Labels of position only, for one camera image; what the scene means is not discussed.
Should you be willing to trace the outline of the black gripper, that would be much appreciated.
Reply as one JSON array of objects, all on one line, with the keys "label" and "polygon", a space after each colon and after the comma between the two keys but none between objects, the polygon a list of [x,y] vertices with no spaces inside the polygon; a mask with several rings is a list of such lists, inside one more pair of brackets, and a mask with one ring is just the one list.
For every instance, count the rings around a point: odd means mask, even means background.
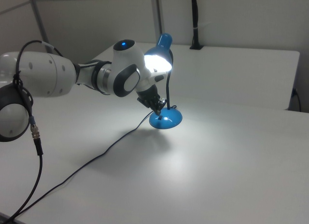
[{"label": "black gripper", "polygon": [[160,114],[161,109],[165,106],[166,100],[161,100],[158,94],[157,86],[152,85],[144,91],[137,92],[137,100],[147,108],[151,108],[155,114]]}]

